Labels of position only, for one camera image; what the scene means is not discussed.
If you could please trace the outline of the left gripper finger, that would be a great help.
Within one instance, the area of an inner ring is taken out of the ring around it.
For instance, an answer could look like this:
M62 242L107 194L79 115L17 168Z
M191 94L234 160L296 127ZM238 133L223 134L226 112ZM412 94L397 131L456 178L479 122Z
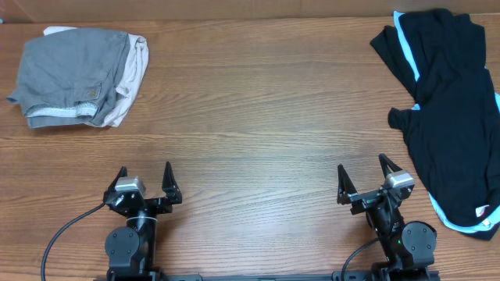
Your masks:
M108 192L114 192L116 189L115 189L115 186L118 182L118 180L122 177L127 177L127 167L126 166L122 166L120 171L118 172L117 176L115 177L115 179L111 182L111 184L109 185L109 188L107 189Z
M166 167L163 173L162 190L166 193L167 197L182 197L180 188L174 178L173 169L170 162L166 163Z

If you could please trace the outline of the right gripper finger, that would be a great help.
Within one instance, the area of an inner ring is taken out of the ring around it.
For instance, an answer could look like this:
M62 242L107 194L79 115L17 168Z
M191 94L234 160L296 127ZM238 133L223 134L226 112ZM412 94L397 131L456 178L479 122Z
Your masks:
M378 158L384 177L387 177L389 174L402 171L402 168L393 163L393 161L390 160L389 157L386 156L386 154L380 153L378 155Z
M351 197L357 194L357 190L353 185L349 175L347 174L343 165L337 166L338 175L338 197Z

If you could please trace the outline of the black t-shirt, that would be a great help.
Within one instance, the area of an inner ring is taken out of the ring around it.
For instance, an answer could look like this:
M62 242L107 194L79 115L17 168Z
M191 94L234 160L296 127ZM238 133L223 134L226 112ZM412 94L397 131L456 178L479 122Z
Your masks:
M415 81L393 23L371 45L414 100L393 108L417 174L448 220L475 226L499 208L499 96L486 67L485 29L447 9L400 22L420 72Z

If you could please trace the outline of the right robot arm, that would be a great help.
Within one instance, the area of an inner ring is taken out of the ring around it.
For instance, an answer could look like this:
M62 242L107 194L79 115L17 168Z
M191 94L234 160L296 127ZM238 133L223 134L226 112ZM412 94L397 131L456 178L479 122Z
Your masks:
M437 231L426 222L405 222L399 207L415 186L409 172L394 164L385 154L378 156L384 182L376 189L359 193L343 165L337 167L337 203L350 205L353 215L364 214L377 235L355 250L341 271L333 272L333 280L431 281L439 280L439 272L429 270L434 264ZM367 271L349 271L349 263L371 245L379 243L386 258L375 262Z

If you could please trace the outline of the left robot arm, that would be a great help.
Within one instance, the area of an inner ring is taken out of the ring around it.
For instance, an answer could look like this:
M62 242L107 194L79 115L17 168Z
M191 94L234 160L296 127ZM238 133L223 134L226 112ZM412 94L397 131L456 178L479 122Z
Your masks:
M105 191L103 203L126 218L126 225L114 229L105 240L109 257L107 280L165 280L155 265L158 215L169 214L183 201L170 163L162 179L162 197L145 197L145 185L138 176L128 176L122 167Z

